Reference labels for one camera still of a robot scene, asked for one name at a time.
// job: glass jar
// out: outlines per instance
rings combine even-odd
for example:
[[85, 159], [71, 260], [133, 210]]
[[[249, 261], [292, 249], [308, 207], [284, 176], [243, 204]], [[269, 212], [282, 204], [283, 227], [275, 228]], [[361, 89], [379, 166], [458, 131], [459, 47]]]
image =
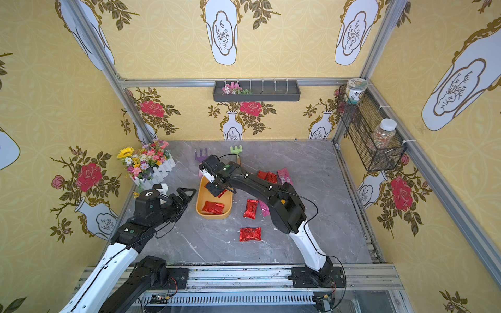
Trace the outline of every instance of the glass jar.
[[372, 142], [369, 142], [369, 150], [375, 152], [378, 149], [386, 149], [390, 143], [391, 138], [395, 135], [395, 128], [397, 127], [397, 122], [392, 119], [383, 119], [381, 123], [376, 126], [372, 132]]

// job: red packet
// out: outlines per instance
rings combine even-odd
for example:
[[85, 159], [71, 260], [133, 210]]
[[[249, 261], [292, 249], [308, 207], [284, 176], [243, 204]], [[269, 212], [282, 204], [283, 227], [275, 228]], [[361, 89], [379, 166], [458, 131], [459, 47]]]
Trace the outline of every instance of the red packet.
[[222, 214], [223, 209], [224, 209], [224, 204], [222, 203], [206, 201], [202, 211], [213, 214]]
[[266, 175], [266, 180], [272, 184], [278, 183], [277, 175], [273, 174], [272, 172], [268, 172], [268, 174]]
[[258, 201], [247, 199], [247, 210], [243, 214], [244, 217], [256, 219], [256, 210], [258, 208]]
[[292, 179], [291, 179], [291, 176], [289, 175], [289, 171], [287, 170], [287, 167], [285, 167], [281, 170], [278, 170], [277, 172], [279, 174], [279, 178], [280, 178], [280, 181], [282, 182], [282, 184], [287, 182], [287, 183], [293, 185]]
[[268, 175], [268, 173], [259, 171], [259, 173], [257, 174], [257, 177], [260, 178], [260, 179], [266, 180], [266, 176], [267, 175]]
[[261, 241], [261, 227], [240, 229], [240, 242], [249, 240]]
[[268, 208], [268, 206], [261, 200], [259, 200], [259, 206], [261, 207], [261, 211], [263, 212], [263, 217], [270, 215], [270, 208]]

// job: white arm segment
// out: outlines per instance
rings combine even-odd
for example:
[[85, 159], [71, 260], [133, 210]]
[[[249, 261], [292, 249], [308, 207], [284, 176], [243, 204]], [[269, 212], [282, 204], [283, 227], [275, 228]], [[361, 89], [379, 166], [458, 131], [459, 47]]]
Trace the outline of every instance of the white arm segment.
[[291, 236], [292, 240], [294, 240], [294, 243], [298, 246], [299, 251], [301, 251], [301, 254], [303, 255], [303, 258], [305, 258], [306, 266], [314, 271], [319, 271], [324, 266], [326, 261], [326, 257], [320, 255], [319, 252], [321, 254], [325, 254], [325, 252], [320, 249], [317, 241], [310, 231], [310, 227], [308, 225], [305, 226], [305, 224], [306, 222], [301, 223], [297, 234], [291, 232], [289, 233], [289, 235]]
[[[92, 274], [60, 313], [96, 313], [101, 308], [120, 276], [138, 255], [132, 248], [121, 251], [123, 248], [125, 245], [120, 243], [108, 246]], [[117, 253], [118, 255], [105, 265]]]

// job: black wire basket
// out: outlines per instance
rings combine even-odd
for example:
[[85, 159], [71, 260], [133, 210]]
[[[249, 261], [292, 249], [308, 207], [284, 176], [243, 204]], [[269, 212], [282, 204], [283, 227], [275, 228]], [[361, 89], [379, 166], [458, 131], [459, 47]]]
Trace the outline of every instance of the black wire basket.
[[362, 159], [368, 172], [392, 170], [400, 161], [407, 149], [407, 144], [398, 132], [393, 136], [386, 148], [377, 148], [372, 139], [372, 132], [382, 119], [388, 116], [379, 108], [372, 95], [367, 91], [358, 104], [344, 101], [346, 86], [341, 86], [338, 97], [338, 112], [346, 126], [348, 134]]

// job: white vase illustration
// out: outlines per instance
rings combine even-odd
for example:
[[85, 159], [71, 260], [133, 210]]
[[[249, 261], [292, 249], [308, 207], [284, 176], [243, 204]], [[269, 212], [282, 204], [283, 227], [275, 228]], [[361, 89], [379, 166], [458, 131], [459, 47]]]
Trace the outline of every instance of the white vase illustration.
[[228, 113], [228, 121], [223, 124], [222, 132], [225, 140], [242, 140], [243, 139], [243, 126], [236, 121], [238, 112]]
[[355, 61], [381, 8], [377, 0], [355, 0], [347, 9], [345, 6], [345, 14], [341, 17], [341, 29], [336, 44], [335, 61], [337, 64], [350, 65]]
[[[81, 35], [82, 30], [79, 29], [77, 23], [73, 19], [73, 15], [71, 14], [71, 9], [68, 5], [67, 0], [58, 0], [58, 1], [56, 1], [56, 10], [58, 11], [59, 17], [64, 21], [66, 27], [73, 34], [78, 44], [85, 52], [85, 54], [89, 57], [94, 66], [102, 71], [104, 66], [101, 63], [101, 61], [98, 60], [96, 52], [91, 49], [89, 42], [84, 37], [82, 37]], [[80, 0], [78, 0], [77, 2], [84, 11], [85, 17], [91, 23], [93, 32], [100, 39], [99, 43], [101, 44], [101, 48], [104, 49], [107, 58], [111, 63], [115, 64], [115, 60], [113, 59], [113, 55], [110, 50], [110, 46], [106, 41], [106, 37], [104, 36], [103, 30], [101, 29], [101, 25], [96, 19], [96, 15], [94, 14], [93, 9], [91, 9], [88, 5], [86, 5]]]
[[486, 89], [494, 89], [501, 76], [501, 19], [471, 35], [456, 52], [423, 107], [423, 122], [429, 130], [444, 127], [472, 104]]
[[358, 197], [362, 201], [364, 209], [367, 209], [379, 198], [379, 186], [387, 181], [383, 171], [379, 171], [377, 176], [368, 175], [358, 187]]
[[0, 170], [14, 163], [20, 153], [18, 144], [0, 128]]
[[236, 0], [207, 0], [201, 8], [207, 26], [212, 55], [219, 64], [232, 65], [236, 60], [236, 43], [240, 4]]
[[104, 203], [90, 206], [81, 199], [80, 204], [75, 208], [75, 212], [82, 213], [87, 219], [87, 230], [96, 237], [108, 240], [117, 224], [118, 216]]
[[332, 112], [324, 111], [322, 114], [320, 121], [311, 126], [310, 139], [325, 139], [331, 132], [332, 124], [329, 121], [329, 117]]

